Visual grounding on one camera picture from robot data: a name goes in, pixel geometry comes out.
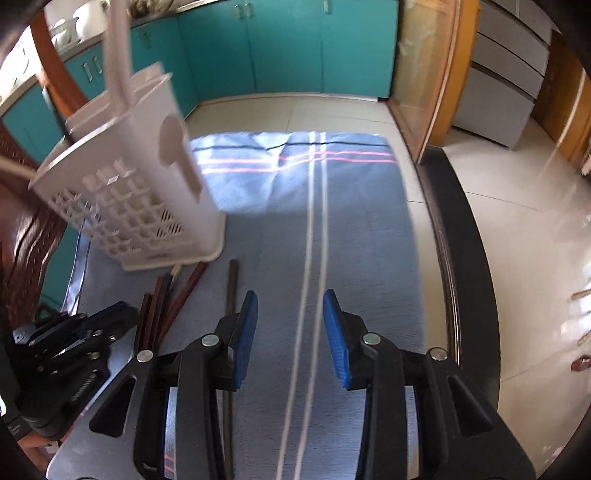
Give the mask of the left hand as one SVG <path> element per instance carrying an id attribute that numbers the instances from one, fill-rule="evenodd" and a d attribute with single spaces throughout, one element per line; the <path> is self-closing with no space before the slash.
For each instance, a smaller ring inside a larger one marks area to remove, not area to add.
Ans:
<path id="1" fill-rule="evenodd" d="M 52 458 L 47 448 L 61 446 L 61 441 L 51 441 L 34 431 L 22 437 L 17 443 L 33 465 L 43 474 L 46 473 Z"/>

